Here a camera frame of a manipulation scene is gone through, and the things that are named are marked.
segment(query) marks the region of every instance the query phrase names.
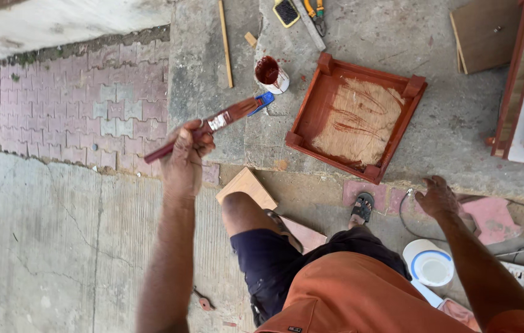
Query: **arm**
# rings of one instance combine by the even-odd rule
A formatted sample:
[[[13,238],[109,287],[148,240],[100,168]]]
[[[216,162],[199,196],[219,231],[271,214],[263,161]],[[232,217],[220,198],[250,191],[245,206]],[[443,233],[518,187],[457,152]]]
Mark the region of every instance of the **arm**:
[[[441,226],[457,275],[482,331],[490,320],[509,310],[524,310],[524,289],[508,270],[466,227],[457,215],[458,202],[447,182],[438,176],[424,178],[426,195],[415,195],[422,209]]]
[[[169,140],[176,140],[174,151],[161,160],[163,209],[140,296],[137,332],[188,332],[194,202],[202,183],[201,157],[214,148],[209,134],[192,142],[189,130],[199,126],[200,120],[190,121],[170,134]]]

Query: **sandal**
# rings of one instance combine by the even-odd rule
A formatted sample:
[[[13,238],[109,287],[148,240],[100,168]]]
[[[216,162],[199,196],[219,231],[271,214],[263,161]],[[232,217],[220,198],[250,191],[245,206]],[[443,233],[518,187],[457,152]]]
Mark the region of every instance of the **sandal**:
[[[283,220],[280,218],[280,215],[274,213],[272,209],[264,209],[264,212],[268,217],[276,223],[276,226],[279,227],[280,235],[287,236],[288,242],[295,248],[299,253],[303,253],[303,245],[299,240],[293,236],[293,234],[288,230],[287,226],[284,224]]]
[[[371,211],[375,207],[375,199],[370,193],[362,192],[357,196],[357,202],[353,206],[353,211],[350,213],[350,215],[358,215],[363,220],[365,220],[365,223],[369,223],[369,217],[371,217]]]

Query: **orange t-shirt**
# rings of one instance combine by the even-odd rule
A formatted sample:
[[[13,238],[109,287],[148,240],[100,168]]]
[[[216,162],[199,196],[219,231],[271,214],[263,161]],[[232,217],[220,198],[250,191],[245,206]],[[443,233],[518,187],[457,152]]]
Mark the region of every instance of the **orange t-shirt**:
[[[283,310],[256,330],[284,333],[445,332],[473,330],[432,307],[384,263],[366,255],[337,252],[303,267]],[[494,317],[487,333],[524,333],[524,311]]]

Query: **open paint can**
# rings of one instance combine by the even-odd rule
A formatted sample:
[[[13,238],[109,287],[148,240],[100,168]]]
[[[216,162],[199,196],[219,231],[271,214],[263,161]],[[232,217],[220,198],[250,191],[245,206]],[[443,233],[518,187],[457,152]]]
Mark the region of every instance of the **open paint can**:
[[[417,239],[406,245],[402,253],[412,278],[431,287],[449,283],[455,273],[449,253],[436,247],[428,239]]]
[[[264,56],[256,63],[255,75],[256,79],[273,94],[284,93],[290,83],[287,73],[271,56]]]

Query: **paintbrush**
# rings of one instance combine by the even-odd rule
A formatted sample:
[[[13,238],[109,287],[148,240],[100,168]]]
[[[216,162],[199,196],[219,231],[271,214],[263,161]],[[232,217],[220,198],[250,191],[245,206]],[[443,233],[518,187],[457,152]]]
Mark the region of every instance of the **paintbrush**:
[[[231,105],[227,109],[215,114],[212,117],[208,117],[202,120],[202,126],[192,131],[192,138],[194,142],[197,142],[202,138],[205,133],[213,134],[218,130],[226,127],[229,124],[236,122],[237,120],[247,116],[248,114],[254,113],[257,109],[266,106],[268,103],[261,105],[259,98],[250,97],[246,100]],[[174,150],[174,143],[169,142],[162,148],[157,149],[153,153],[145,156],[145,162],[151,164],[156,160],[164,157]]]

